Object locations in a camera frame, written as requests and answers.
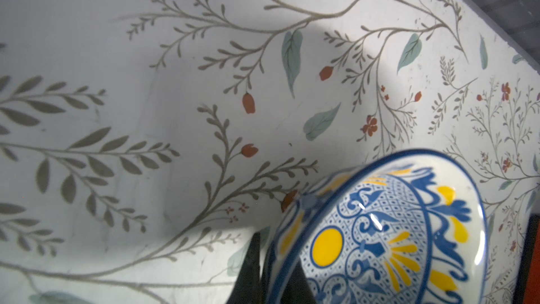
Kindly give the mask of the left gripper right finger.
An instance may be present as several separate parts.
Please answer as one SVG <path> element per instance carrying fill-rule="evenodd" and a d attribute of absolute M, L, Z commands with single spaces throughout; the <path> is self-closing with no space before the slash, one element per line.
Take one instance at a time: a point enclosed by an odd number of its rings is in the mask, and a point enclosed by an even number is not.
<path fill-rule="evenodd" d="M 296 264 L 288 280 L 281 304 L 316 304 L 300 262 Z"/>

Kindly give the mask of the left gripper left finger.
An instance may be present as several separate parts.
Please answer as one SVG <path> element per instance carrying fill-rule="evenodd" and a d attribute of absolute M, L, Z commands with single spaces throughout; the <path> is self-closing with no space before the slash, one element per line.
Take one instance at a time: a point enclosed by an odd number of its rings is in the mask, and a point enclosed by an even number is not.
<path fill-rule="evenodd" d="M 260 302 L 260 241 L 261 234 L 254 233 L 227 304 Z"/>

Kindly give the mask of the blue yellow patterned bowl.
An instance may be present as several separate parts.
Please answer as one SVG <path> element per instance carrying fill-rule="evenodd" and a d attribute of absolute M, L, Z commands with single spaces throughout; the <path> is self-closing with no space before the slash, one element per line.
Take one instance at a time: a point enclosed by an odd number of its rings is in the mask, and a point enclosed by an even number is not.
<path fill-rule="evenodd" d="M 480 303 L 487 223 L 470 174 L 411 149 L 346 168 L 293 197 L 271 240 L 264 303 L 295 268 L 316 303 Z"/>

